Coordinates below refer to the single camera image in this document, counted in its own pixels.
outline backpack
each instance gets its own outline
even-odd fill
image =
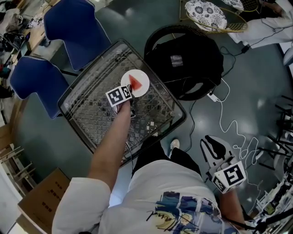
[[[155,43],[171,33],[183,36]],[[190,26],[171,25],[156,30],[147,40],[144,59],[173,95],[184,101],[198,100],[221,83],[223,56],[214,40]],[[203,85],[190,91],[196,84]]]

